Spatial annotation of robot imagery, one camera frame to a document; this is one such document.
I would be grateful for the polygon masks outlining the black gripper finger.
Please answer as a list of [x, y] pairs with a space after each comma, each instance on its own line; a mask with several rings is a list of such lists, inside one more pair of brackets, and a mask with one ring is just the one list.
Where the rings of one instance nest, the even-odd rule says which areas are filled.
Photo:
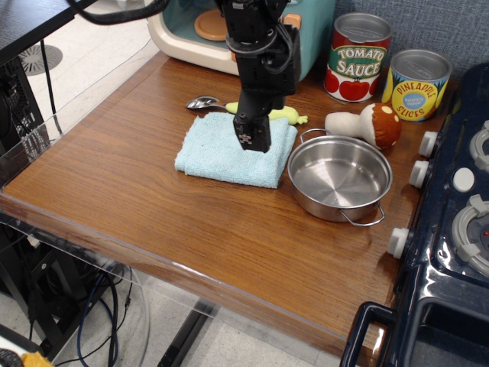
[[251, 119], [251, 149], [267, 153], [270, 150], [270, 120], [267, 115]]
[[244, 150], [252, 149], [253, 139], [251, 133], [249, 132], [248, 124], [233, 121], [233, 125], [241, 148]]

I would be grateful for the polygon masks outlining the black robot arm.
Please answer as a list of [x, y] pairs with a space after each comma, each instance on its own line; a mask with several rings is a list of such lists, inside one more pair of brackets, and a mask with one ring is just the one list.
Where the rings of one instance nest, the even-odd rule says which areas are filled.
[[241, 93], [233, 120], [244, 150], [271, 146], [269, 113], [282, 109], [299, 82], [300, 34], [280, 20], [286, 1], [217, 1], [226, 44], [235, 54]]

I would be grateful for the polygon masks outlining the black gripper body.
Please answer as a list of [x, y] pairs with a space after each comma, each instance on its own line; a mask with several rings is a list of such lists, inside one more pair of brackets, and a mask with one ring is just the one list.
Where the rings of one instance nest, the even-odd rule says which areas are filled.
[[236, 55], [241, 93], [233, 120], [236, 132], [269, 132], [269, 114], [296, 92], [300, 37], [291, 26], [228, 29], [226, 43]]

